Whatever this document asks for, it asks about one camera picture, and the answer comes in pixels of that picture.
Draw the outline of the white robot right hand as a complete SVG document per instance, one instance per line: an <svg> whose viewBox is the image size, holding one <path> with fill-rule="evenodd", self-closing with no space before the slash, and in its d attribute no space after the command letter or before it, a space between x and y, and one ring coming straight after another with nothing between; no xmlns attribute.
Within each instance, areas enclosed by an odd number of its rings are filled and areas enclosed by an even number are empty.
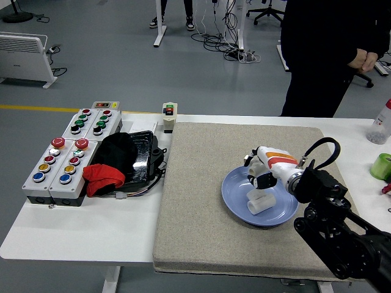
<svg viewBox="0 0 391 293"><path fill-rule="evenodd" d="M244 157L244 166L251 167L247 178L256 189L274 187L281 180L285 189L294 194L303 170L289 152L277 148L258 146Z"/></svg>

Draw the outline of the person's right hand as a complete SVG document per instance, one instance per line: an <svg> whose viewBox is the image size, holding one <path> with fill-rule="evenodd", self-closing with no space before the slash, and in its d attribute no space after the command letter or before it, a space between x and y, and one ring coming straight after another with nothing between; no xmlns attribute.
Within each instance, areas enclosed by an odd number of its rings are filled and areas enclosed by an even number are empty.
<svg viewBox="0 0 391 293"><path fill-rule="evenodd" d="M363 49L357 49L355 58L348 63L348 66L357 70L364 70L367 59L367 52Z"/></svg>

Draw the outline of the person's left hand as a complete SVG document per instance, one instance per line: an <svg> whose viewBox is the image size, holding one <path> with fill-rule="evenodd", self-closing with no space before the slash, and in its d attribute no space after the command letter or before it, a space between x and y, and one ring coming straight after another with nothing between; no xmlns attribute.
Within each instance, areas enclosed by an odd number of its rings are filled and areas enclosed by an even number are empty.
<svg viewBox="0 0 391 293"><path fill-rule="evenodd" d="M368 52L365 62L361 67L361 72L367 73L371 71L374 68L377 61L378 61L378 54L375 52Z"/></svg>

